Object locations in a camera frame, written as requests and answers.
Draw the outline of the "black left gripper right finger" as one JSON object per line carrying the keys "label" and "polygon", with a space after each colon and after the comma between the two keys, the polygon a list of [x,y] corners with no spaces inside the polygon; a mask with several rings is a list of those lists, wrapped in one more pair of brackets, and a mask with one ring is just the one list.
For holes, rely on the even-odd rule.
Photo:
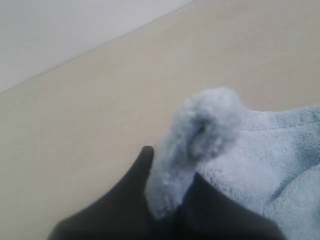
{"label": "black left gripper right finger", "polygon": [[167,240],[281,240],[278,225],[214,189],[199,174],[174,215]]}

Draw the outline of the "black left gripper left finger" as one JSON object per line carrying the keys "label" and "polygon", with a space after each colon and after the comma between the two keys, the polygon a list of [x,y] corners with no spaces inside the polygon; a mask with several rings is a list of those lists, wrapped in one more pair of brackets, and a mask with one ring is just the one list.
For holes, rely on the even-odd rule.
{"label": "black left gripper left finger", "polygon": [[144,146],[121,180],[96,202],[60,221],[50,240],[160,240],[144,196],[154,150]]}

